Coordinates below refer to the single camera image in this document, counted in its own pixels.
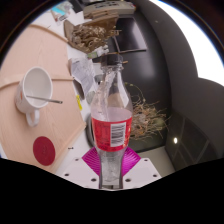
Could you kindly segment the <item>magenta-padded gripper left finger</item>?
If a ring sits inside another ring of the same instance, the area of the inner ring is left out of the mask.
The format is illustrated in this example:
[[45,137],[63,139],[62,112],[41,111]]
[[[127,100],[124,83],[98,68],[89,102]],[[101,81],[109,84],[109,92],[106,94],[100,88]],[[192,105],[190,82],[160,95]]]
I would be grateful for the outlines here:
[[75,157],[64,170],[62,177],[84,188],[99,189],[102,185],[101,162],[95,148],[81,158]]

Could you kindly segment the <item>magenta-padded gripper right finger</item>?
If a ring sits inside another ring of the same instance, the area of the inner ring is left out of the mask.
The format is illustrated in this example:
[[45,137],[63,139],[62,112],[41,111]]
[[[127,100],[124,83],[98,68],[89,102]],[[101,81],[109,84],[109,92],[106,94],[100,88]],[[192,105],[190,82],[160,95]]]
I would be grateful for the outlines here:
[[141,158],[130,147],[122,159],[121,175],[123,189],[140,188],[161,178],[151,160]]

